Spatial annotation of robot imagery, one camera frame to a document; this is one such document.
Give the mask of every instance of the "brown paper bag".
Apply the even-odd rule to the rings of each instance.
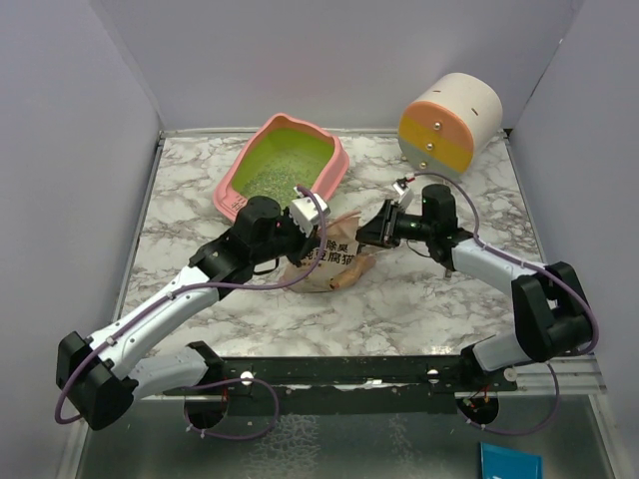
[[[357,282],[362,274],[371,269],[375,258],[370,254],[357,254],[359,243],[355,234],[359,228],[359,212],[342,215],[326,228],[328,241],[318,267],[304,280],[294,284],[290,290],[295,292],[324,292],[349,287]],[[294,279],[306,271],[316,257],[316,248],[303,260],[301,267],[288,264],[280,282]]]

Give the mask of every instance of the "white cylinder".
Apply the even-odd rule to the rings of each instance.
[[[408,105],[397,130],[399,145],[414,167],[456,177],[500,128],[502,115],[492,88],[451,73]]]
[[[474,153],[483,150],[501,127],[501,100],[492,88],[465,73],[441,77],[415,102],[439,105],[457,116],[470,131]]]

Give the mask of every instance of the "yellow stripe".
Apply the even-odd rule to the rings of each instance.
[[[401,118],[397,134],[417,149],[431,155],[457,172],[465,172],[470,165],[470,160],[472,160],[472,152],[442,138],[434,130],[428,129],[406,115]],[[431,151],[426,149],[428,143],[432,143],[434,146]]]

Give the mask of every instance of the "gray wall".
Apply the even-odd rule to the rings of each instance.
[[[86,0],[0,6],[0,475],[55,477],[57,342],[107,321],[160,128]]]
[[[637,19],[636,0],[585,2],[512,146],[548,259],[577,267],[599,317],[597,357],[639,472]]]
[[[278,111],[327,127],[396,127],[451,71],[493,86],[512,127],[582,3],[94,1],[168,129],[259,126]]]

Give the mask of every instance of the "white marble countertop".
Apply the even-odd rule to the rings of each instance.
[[[229,227],[212,194],[249,137],[166,140],[123,313],[166,285],[201,244]],[[392,181],[410,168],[394,137],[354,135],[341,141],[350,168],[329,201],[332,215],[362,210],[367,221],[391,197]],[[428,182],[419,178],[412,185],[418,193]],[[538,259],[501,136],[473,159],[461,182],[477,204],[481,236]],[[470,229],[470,209],[456,198],[460,224]],[[415,202],[409,212],[418,209]],[[281,272],[256,282],[276,281]],[[220,355],[450,354],[511,327],[509,298],[461,273],[444,278],[441,266],[403,244],[379,253],[377,265],[352,288],[313,294],[235,291],[187,321],[152,354],[195,340]]]

